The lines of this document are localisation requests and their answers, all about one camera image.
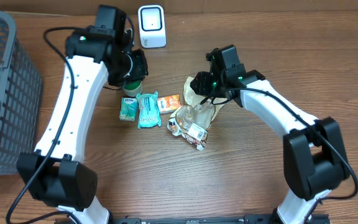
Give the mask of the green lid jar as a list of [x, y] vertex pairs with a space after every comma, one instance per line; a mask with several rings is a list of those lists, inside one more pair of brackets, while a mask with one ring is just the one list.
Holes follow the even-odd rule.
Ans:
[[132, 98], [135, 98], [137, 94], [141, 94], [143, 90], [144, 87], [140, 80], [133, 83], [126, 84], [124, 87], [124, 93], [128, 97], [132, 97]]

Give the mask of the brown bread snack bag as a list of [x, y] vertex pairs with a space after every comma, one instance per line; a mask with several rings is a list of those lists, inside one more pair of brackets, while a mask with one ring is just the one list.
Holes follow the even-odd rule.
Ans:
[[188, 77], [183, 86], [184, 105], [169, 117], [167, 128], [176, 137], [182, 137], [199, 151], [207, 145], [211, 123], [224, 105], [225, 98], [217, 98], [214, 104], [207, 100], [201, 105], [204, 96], [197, 95], [190, 87], [193, 77]]

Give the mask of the small teal tissue pack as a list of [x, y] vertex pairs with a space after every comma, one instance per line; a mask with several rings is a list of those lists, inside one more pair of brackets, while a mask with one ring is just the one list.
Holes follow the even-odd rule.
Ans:
[[135, 121], [138, 109], [136, 98], [122, 98], [119, 119], [121, 121]]

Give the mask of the orange tissue pack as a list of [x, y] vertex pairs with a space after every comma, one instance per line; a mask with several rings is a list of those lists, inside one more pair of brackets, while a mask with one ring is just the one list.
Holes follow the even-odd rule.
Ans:
[[180, 96], [171, 95], [160, 97], [157, 100], [157, 104], [160, 114], [172, 113], [181, 106]]

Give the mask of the teal wet wipes pack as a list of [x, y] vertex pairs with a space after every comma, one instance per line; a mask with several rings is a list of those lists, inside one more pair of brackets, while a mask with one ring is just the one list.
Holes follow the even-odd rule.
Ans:
[[154, 126], [161, 127], [162, 120], [158, 108], [158, 92], [153, 94], [145, 93], [136, 95], [139, 105], [139, 121], [138, 128], [152, 128]]

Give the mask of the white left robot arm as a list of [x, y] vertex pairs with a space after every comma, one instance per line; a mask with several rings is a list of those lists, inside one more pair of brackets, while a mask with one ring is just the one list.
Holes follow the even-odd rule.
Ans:
[[136, 96], [148, 75], [141, 49], [134, 49], [134, 25], [114, 6], [101, 5], [95, 23], [72, 27], [60, 57], [65, 72], [48, 126], [33, 152], [21, 153], [17, 170], [24, 191], [67, 215], [73, 223], [112, 223], [96, 197], [98, 177], [86, 167], [85, 142], [102, 89]]

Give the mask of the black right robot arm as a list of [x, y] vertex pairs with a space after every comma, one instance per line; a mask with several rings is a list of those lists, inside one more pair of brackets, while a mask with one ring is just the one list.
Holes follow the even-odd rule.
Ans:
[[234, 45], [206, 54], [207, 72], [190, 86], [206, 99], [226, 98], [264, 121], [283, 142], [283, 171], [289, 191], [270, 215], [245, 215], [244, 223], [329, 223], [315, 215], [317, 205], [355, 173], [347, 160], [340, 127], [318, 119], [286, 100], [258, 71], [246, 71]]

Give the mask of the white barcode scanner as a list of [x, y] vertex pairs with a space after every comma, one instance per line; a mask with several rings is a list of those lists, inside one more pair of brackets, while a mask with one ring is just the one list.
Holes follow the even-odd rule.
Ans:
[[162, 48], [167, 44], [165, 16], [160, 5], [144, 5], [138, 10], [139, 36], [145, 49]]

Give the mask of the grey plastic basket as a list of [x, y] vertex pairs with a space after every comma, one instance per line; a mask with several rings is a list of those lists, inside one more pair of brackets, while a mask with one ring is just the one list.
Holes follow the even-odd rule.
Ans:
[[43, 80], [16, 36], [15, 20], [0, 11], [0, 175], [16, 174], [22, 152], [32, 152]]

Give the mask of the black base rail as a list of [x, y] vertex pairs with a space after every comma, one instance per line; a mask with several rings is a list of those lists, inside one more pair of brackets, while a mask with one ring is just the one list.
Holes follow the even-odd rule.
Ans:
[[243, 217], [217, 217], [217, 218], [166, 218], [166, 219], [140, 219], [117, 218], [108, 221], [108, 224], [274, 224], [279, 223], [271, 215], [244, 215]]

